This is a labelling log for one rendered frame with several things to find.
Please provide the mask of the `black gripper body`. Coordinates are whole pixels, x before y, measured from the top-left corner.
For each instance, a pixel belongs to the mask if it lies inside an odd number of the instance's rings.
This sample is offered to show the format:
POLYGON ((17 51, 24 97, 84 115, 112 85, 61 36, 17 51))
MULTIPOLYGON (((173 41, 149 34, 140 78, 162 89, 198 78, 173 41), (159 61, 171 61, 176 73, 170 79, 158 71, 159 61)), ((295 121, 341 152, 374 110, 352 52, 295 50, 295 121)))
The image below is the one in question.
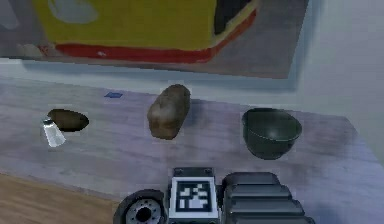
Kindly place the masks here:
POLYGON ((164 193, 155 189, 126 196, 113 215, 113 224, 166 224, 166 221, 164 193))

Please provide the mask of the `brown bread loaf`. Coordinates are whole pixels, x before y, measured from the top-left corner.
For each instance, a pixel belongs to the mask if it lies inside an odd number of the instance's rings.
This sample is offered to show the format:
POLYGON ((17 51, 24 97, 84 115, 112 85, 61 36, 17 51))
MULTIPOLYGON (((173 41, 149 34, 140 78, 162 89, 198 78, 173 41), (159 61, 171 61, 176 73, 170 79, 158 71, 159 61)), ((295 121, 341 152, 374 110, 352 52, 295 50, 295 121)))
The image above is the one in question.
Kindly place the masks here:
POLYGON ((182 84, 173 84, 164 89, 147 112, 150 133, 165 140, 174 139, 190 109, 191 93, 182 84))

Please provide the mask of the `silver salt shaker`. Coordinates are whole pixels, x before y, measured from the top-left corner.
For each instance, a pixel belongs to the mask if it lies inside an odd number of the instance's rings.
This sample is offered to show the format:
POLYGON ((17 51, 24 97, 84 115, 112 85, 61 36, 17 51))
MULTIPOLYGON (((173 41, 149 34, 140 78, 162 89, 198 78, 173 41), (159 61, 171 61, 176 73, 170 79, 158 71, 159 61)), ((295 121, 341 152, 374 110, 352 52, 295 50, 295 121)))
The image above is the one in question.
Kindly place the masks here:
POLYGON ((42 124, 44 134, 50 147, 55 148, 65 143, 66 138, 52 119, 44 119, 42 124))

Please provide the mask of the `dark green bowl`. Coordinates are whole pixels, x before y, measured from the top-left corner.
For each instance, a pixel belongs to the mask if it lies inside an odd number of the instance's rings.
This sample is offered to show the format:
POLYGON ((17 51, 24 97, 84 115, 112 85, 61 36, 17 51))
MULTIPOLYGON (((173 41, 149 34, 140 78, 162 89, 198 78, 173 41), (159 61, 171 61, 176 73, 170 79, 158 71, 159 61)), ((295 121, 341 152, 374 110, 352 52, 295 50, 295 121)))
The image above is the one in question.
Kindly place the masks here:
POLYGON ((277 160, 289 152, 303 131, 294 116, 275 108, 249 109, 241 122, 247 149, 263 160, 277 160))

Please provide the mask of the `yellow red framed picture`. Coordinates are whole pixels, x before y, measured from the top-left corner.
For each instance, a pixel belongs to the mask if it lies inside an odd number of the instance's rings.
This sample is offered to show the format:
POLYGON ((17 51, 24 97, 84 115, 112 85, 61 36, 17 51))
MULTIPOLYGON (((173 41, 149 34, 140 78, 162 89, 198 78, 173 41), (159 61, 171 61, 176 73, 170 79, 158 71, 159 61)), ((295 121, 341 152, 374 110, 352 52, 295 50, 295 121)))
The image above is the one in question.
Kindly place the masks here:
POLYGON ((0 0, 0 57, 288 77, 310 0, 0 0))

